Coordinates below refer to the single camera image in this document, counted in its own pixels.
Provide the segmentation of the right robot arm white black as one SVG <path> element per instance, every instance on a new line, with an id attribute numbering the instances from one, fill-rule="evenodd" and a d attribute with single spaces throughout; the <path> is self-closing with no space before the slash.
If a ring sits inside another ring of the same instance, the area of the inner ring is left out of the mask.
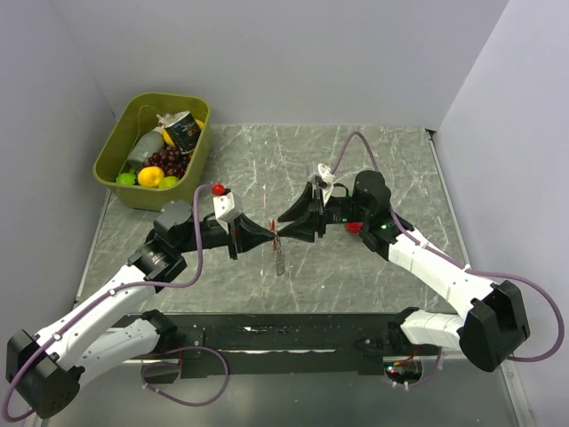
<path id="1" fill-rule="evenodd" d="M 278 218 L 282 238 L 312 243 L 332 224 L 359 223 L 364 245 L 408 271 L 441 296 L 454 314 L 409 309 L 389 331 L 390 348 L 408 354 L 418 345 L 460 351 L 475 367 L 494 371 L 530 335 L 521 291 L 447 260 L 414 226 L 393 212 L 383 175 L 358 173 L 348 195 L 335 197 L 333 181 L 316 176 Z"/>

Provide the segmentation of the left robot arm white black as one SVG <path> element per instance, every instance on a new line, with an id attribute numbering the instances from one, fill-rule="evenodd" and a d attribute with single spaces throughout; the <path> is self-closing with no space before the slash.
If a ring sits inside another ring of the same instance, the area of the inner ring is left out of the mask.
<path id="1" fill-rule="evenodd" d="M 196 204 L 166 204 L 144 244 L 102 288 L 51 325 L 34 334 L 20 330 L 8 341 L 5 421 L 18 420 L 8 411 L 14 393 L 26 401 L 30 413 L 50 418 L 88 382 L 123 361 L 147 353 L 164 358 L 173 352 L 176 327 L 156 310 L 120 332 L 109 329 L 134 306 L 165 288 L 178 288 L 174 280 L 187 267 L 185 253 L 197 255 L 196 268 L 201 270 L 206 249 L 225 246 L 235 258 L 273 239 L 273 232 L 250 220 L 231 196 L 215 197 L 213 206 L 213 213 L 200 219 Z"/>

